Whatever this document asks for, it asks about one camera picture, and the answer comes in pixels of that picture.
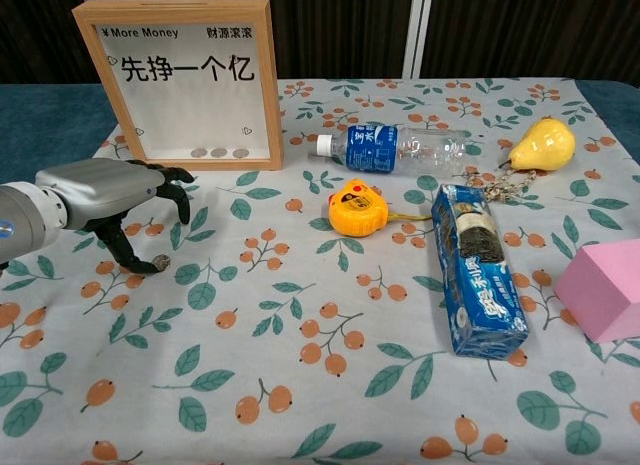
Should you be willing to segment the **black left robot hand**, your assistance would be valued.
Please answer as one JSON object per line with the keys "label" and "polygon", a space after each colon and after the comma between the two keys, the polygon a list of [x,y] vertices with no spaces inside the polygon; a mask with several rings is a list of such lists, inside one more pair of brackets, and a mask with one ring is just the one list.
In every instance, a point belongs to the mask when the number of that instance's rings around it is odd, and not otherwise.
{"label": "black left robot hand", "polygon": [[164,255],[152,262],[139,259],[122,221],[130,210],[158,197],[173,201],[179,221],[188,224],[190,204],[182,185],[193,181],[183,168],[109,158],[47,168],[35,177],[37,186],[53,191],[64,203],[67,229],[94,233],[119,265],[145,275],[164,271],[170,259]]}

